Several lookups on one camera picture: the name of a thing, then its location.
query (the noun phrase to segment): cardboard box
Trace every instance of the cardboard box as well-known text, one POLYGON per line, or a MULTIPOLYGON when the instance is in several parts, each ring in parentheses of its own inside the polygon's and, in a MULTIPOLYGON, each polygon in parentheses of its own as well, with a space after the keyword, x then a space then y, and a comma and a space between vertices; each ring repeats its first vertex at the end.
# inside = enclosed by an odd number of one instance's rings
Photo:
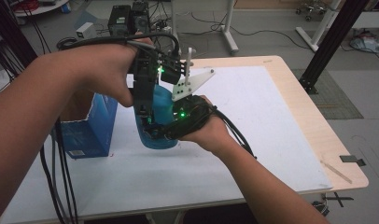
POLYGON ((111 97, 77 92, 61 114, 64 150, 73 159, 106 157, 117 113, 111 97))

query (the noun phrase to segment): white shelf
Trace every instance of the white shelf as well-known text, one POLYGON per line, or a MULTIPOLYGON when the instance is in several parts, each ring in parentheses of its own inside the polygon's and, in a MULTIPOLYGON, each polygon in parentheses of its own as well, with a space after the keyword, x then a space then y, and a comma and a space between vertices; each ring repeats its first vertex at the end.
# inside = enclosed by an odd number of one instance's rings
POLYGON ((47 7, 40 6, 38 9, 31 11, 31 13, 27 12, 27 14, 26 14, 24 11, 23 12, 15 12, 15 15, 17 17, 26 17, 30 14, 31 15, 37 15, 37 14, 48 12, 48 11, 51 11, 55 8, 61 7, 62 5, 66 4, 67 2, 68 2, 68 0, 56 0, 55 6, 47 6, 47 7))

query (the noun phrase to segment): blue plastic bottle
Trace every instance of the blue plastic bottle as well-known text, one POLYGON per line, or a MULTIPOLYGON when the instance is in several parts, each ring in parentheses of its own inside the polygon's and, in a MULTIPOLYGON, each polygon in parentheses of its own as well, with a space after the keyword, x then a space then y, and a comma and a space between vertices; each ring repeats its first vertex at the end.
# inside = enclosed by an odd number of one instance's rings
MULTIPOLYGON (((172 93, 160 85, 155 85, 152 108, 154 110, 154 118, 156 123, 165 125, 174 121, 172 111, 172 93)), ((152 149, 167 149, 177 145, 178 141, 175 139, 151 139, 148 133, 145 133, 143 131, 143 125, 140 117, 137 115, 135 115, 135 117, 137 131, 139 132, 141 142, 145 147, 149 147, 152 149)))

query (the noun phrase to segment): carpet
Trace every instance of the carpet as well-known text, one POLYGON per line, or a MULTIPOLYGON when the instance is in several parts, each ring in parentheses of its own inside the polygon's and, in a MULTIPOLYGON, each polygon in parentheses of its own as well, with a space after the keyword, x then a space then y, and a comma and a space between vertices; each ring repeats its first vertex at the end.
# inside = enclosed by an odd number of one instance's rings
MULTIPOLYGON (((300 79, 305 69, 291 71, 300 79)), ((318 93, 309 96, 325 119, 364 119, 327 70, 323 70, 315 87, 318 93)))

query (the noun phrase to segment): robotic hand device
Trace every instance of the robotic hand device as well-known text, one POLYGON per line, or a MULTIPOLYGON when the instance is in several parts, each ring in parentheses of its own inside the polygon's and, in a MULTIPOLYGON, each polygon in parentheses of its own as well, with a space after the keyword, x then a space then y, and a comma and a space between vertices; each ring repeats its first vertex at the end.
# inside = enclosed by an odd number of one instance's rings
POLYGON ((190 60, 193 52, 191 48, 189 48, 187 60, 182 63, 178 53, 178 41, 173 35, 166 33, 134 35, 137 31, 148 32, 150 30, 147 15, 147 2, 134 1, 128 20, 118 18, 118 20, 125 21, 125 25, 109 27, 111 36, 74 42, 70 45, 63 45, 61 49, 104 43, 120 43, 138 47, 139 50, 129 73, 133 74, 131 92, 137 130, 145 147, 153 149, 174 147, 178 138, 201 129, 210 115, 216 114, 225 121, 244 149, 253 155, 245 138, 228 118, 215 106, 207 103, 204 98, 193 95, 215 74, 214 70, 210 69, 203 74, 190 77, 190 60), (170 54, 165 54, 154 46, 134 41, 154 36, 171 38, 174 41, 174 50, 170 54), (168 91, 160 86, 160 80, 173 84, 173 91, 168 91))

